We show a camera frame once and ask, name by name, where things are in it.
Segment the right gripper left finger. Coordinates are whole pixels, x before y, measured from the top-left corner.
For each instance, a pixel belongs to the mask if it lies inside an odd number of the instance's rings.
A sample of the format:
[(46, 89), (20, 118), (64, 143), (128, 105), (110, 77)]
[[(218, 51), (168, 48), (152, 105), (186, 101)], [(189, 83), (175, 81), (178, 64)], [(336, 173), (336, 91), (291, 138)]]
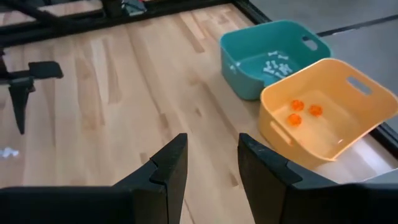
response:
[(180, 133), (112, 186), (1, 189), (1, 223), (179, 223), (187, 167)]

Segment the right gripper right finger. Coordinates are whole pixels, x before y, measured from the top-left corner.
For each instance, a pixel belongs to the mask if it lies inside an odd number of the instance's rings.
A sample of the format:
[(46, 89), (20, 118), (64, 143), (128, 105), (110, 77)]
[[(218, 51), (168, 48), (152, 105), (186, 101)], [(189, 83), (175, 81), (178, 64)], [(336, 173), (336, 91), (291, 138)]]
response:
[(256, 223), (397, 223), (397, 171), (337, 184), (246, 133), (238, 165)]

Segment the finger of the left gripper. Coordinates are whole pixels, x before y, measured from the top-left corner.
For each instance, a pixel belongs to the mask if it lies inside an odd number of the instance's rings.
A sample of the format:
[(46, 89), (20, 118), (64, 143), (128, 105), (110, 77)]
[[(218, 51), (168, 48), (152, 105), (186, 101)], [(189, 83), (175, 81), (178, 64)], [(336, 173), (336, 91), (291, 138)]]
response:
[(55, 61), (29, 62), (28, 66), (34, 78), (63, 78), (62, 69)]
[(34, 91), (34, 80), (32, 78), (22, 78), (21, 80), (13, 81), (8, 89), (18, 130), (21, 134), (24, 134), (27, 101), (29, 94)]

